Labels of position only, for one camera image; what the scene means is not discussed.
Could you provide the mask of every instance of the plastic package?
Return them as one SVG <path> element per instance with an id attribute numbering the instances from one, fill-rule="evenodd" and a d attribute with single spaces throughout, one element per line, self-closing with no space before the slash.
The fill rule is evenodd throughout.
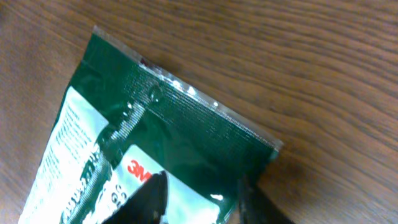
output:
<path id="1" fill-rule="evenodd" d="M 19 223 L 102 223 L 160 174 L 160 223 L 225 223 L 281 145 L 95 28 Z"/>

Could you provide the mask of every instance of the wooden table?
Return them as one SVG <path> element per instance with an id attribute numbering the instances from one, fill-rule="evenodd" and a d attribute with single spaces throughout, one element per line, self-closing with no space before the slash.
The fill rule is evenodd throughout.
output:
<path id="1" fill-rule="evenodd" d="M 292 220 L 398 223 L 384 0 L 0 0 L 0 223 L 21 214 L 95 24 L 281 138 L 260 184 Z"/>

